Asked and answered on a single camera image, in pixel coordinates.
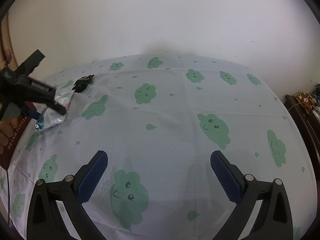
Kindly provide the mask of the person's left hand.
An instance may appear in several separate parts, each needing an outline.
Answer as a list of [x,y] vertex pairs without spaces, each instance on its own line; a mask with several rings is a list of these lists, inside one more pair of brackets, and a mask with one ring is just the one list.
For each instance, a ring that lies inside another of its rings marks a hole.
[[9,139],[13,136],[14,130],[18,126],[18,117],[11,121],[0,121],[0,154],[3,154],[5,146],[9,143]]

